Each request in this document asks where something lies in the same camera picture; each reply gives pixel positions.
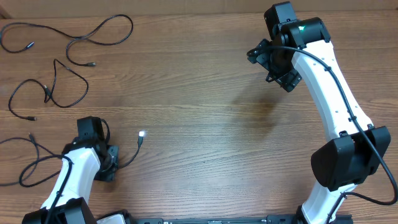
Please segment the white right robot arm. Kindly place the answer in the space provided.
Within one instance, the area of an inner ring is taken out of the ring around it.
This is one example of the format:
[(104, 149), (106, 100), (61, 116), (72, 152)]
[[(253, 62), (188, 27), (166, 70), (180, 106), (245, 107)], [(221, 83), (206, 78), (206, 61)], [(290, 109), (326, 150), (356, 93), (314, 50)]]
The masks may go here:
[(276, 216), (277, 223), (351, 223), (337, 210), (355, 188), (379, 167), (391, 135), (377, 128), (359, 107), (339, 68), (330, 34), (317, 17), (266, 16), (269, 39), (247, 53), (262, 65), (267, 81), (292, 91), (305, 82), (321, 116), (326, 144), (311, 156), (315, 185), (293, 215)]

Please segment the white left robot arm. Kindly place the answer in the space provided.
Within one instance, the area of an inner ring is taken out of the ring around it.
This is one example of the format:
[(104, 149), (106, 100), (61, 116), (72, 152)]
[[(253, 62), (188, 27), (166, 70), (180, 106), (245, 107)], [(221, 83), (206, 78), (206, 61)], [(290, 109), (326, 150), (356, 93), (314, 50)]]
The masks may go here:
[(99, 171), (99, 157), (93, 148), (81, 147), (66, 154), (57, 182), (41, 209), (24, 216), (22, 224), (133, 224), (130, 214), (121, 210), (97, 220), (87, 200), (95, 174)]

